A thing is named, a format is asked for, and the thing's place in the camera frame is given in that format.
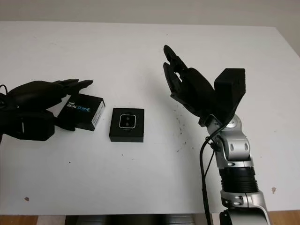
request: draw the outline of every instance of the wooden floor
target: wooden floor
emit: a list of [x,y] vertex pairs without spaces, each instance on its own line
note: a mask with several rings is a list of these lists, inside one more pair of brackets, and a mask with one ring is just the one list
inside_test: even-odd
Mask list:
[[[273,225],[300,225],[300,210],[270,212],[270,217]],[[37,221],[38,216],[0,216],[0,225],[36,225]]]

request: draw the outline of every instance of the white table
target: white table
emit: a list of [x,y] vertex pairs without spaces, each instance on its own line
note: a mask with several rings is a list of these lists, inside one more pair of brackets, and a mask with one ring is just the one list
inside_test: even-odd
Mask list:
[[[224,68],[246,69],[237,114],[259,188],[268,210],[300,209],[300,59],[275,28],[0,22],[0,83],[9,90],[93,79],[82,93],[106,103],[94,132],[57,127],[46,142],[3,136],[0,214],[203,212],[198,154],[207,131],[169,97],[164,44],[211,83]],[[110,142],[113,107],[145,109],[144,143]],[[207,186],[211,212],[223,210],[214,160]]]

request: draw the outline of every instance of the black cable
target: black cable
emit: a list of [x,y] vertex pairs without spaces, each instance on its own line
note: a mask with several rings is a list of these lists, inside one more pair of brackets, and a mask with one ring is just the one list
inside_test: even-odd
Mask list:
[[5,88],[6,95],[8,95],[8,89],[7,89],[7,87],[6,87],[4,84],[0,85],[0,89],[1,89],[2,87]]
[[213,149],[212,155],[211,155],[211,157],[210,157],[210,162],[208,163],[208,166],[207,166],[206,171],[205,171],[205,174],[204,174],[205,178],[206,178],[206,174],[207,174],[207,172],[208,172],[208,169],[210,168],[210,164],[211,164],[211,161],[212,161],[212,158],[214,157],[214,155],[215,155],[215,150]]
[[201,179],[202,179],[202,196],[203,196],[205,216],[206,216],[208,225],[211,225],[211,220],[210,220],[210,208],[209,208],[208,198],[207,198],[205,172],[204,172],[204,166],[203,166],[203,152],[204,152],[204,148],[208,144],[208,142],[210,140],[212,140],[212,138],[215,135],[217,135],[221,130],[223,130],[226,126],[227,126],[227,124],[221,126],[219,129],[215,130],[209,137],[206,137],[205,142],[202,144],[201,149],[200,149],[199,160],[200,160],[200,170],[201,170]]

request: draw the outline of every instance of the black box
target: black box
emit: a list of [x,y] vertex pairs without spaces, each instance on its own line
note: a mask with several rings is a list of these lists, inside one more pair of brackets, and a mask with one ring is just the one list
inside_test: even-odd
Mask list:
[[143,142],[144,109],[114,108],[109,138],[112,142]]
[[95,130],[104,109],[103,98],[76,94],[69,98],[58,119],[61,123],[74,125],[76,128]]

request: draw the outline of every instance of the white square outline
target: white square outline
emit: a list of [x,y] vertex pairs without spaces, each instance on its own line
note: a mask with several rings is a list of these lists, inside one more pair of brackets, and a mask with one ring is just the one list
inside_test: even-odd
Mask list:
[[134,127],[121,127],[121,117],[122,117],[122,116],[134,116],[134,117],[135,117],[135,124],[136,124],[136,115],[133,115],[133,114],[122,114],[122,115],[120,116],[120,121],[119,121],[119,127],[120,127],[120,128],[134,129],[135,126],[134,126]]

